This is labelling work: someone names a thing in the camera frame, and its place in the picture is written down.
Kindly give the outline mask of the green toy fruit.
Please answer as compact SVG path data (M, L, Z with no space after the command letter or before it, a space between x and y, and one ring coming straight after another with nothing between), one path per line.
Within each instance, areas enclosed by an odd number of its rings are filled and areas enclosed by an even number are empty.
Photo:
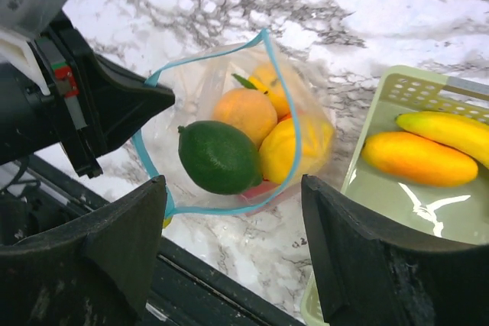
M262 183L260 157L251 139L219 121L179 126L178 155L191 180L218 195L238 195Z

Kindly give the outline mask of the yellow toy pear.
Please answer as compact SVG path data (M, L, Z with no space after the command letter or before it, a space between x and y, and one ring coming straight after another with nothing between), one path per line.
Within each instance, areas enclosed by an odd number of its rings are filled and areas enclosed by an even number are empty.
M226 92L216 103L212 120L231 125L245 133L259 148L277 125L277 112L270 99L257 89L245 87Z

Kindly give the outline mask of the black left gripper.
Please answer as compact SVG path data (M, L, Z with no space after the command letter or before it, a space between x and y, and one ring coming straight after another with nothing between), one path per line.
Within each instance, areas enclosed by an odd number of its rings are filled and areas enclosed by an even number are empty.
M1 54L1 162L61 144L78 176L97 177L97 159L121 147L175 103L168 87L95 53L64 13L27 45L47 91Z

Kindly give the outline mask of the red toy apple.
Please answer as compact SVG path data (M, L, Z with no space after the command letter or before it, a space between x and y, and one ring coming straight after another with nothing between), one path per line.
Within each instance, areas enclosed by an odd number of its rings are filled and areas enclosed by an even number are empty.
M280 186L264 180L259 186L255 186L238 196L244 206L259 205L265 202Z

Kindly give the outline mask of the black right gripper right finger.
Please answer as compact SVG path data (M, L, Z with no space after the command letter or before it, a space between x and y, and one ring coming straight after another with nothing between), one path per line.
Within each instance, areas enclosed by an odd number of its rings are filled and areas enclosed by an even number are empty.
M304 176L322 318L331 325L486 325L488 248L399 224Z

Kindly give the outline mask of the orange yellow toy mango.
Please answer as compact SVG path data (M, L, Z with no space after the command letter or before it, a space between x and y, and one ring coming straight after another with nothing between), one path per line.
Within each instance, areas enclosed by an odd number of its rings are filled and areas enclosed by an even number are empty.
M367 137L361 157L383 173L427 186L456 187L478 176L470 156L403 131Z

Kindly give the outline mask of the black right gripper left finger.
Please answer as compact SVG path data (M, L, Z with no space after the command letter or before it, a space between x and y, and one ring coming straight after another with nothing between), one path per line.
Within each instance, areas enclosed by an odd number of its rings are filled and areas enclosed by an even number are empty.
M135 325L143 317L167 200L163 176L1 248L3 325Z

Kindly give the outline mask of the orange toy orange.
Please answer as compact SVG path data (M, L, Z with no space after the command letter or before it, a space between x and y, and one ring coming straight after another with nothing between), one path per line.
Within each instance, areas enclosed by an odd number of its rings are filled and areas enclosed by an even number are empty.
M296 116L297 116L297 117L299 117L299 116L301 116L301 115L304 115L304 114L305 114L305 112L303 112L303 111L297 111L297 112L296 112ZM291 118L293 118L293 115L292 115L292 113L290 112L289 114L286 114L286 115L284 115L283 117L279 118L279 119L277 120L277 123L279 124L279 123L281 123L282 121L286 121L286 120L291 119Z

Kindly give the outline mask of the yellow toy banana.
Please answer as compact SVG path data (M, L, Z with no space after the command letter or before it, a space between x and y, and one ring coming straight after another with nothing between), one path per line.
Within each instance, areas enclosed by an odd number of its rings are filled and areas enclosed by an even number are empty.
M405 131L466 153L488 168L487 124L439 111L404 113L395 122Z

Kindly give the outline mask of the clear zip top bag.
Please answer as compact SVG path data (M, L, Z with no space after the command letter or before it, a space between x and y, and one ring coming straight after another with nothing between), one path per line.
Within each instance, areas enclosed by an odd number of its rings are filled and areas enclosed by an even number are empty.
M165 218L238 215L289 198L324 172L334 125L313 90L324 68L284 56L267 31L170 62L145 85L175 102L133 138L150 176L167 178Z

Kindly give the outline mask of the yellow toy lemon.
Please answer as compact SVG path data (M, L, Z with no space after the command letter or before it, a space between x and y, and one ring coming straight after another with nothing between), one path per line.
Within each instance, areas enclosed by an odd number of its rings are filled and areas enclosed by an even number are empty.
M329 161L335 129L321 118L299 116L301 151L292 183L304 174L317 173ZM290 173L296 153L296 132L293 120L281 121L264 139L259 154L264 179L281 184Z

